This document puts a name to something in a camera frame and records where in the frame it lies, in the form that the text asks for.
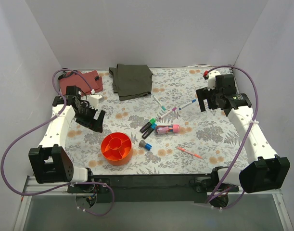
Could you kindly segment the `white pen teal cap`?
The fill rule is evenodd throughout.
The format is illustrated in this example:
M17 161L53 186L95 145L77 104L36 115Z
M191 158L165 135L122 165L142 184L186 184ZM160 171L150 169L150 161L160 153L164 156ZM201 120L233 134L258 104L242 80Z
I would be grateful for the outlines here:
M158 103L158 105L161 107L161 109L163 110L163 111L165 111L166 110L166 108L161 104L161 102L153 95L153 99Z

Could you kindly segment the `white pen pink cap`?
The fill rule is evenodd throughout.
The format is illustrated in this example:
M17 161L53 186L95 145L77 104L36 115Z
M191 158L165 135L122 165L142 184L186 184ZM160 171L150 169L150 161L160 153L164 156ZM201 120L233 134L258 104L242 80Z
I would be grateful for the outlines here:
M164 113L163 115L161 115L161 116L159 117L159 120L162 120L164 117L166 117L167 115L171 114L171 113L174 112L176 109L177 109L177 108L174 107L174 108L172 108L171 110L167 111L166 113Z

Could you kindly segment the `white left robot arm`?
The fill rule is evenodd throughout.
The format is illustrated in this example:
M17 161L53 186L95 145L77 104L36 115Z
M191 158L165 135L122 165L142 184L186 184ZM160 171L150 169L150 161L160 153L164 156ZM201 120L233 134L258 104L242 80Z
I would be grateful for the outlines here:
M72 121L95 132L102 132L105 111L98 110L104 97L88 95L83 100L82 90L68 86L66 94L56 96L52 104L52 121L37 148L29 151L28 157L38 183L78 182L82 191L89 193L95 188L90 171L76 167L65 151L65 141Z

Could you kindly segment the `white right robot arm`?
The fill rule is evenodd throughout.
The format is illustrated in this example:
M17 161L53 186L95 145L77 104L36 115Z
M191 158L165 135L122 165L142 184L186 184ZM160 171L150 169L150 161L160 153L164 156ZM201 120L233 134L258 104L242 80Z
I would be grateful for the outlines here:
M248 166L244 169L216 167L211 173L211 187L224 190L227 185L241 186L246 193L281 188L290 168L287 157L280 157L265 138L258 122L253 119L252 104L244 93L237 93L233 74L222 75L218 71L205 72L208 81L205 88L196 90L200 110L221 109L234 125Z

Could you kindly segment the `orange round divided container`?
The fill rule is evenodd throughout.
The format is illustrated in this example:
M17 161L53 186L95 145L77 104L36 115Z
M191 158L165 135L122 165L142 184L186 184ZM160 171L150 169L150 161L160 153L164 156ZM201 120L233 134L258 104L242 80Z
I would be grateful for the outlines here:
M133 155L131 139L125 133L111 133L103 139L101 153L109 164L113 166L125 165Z

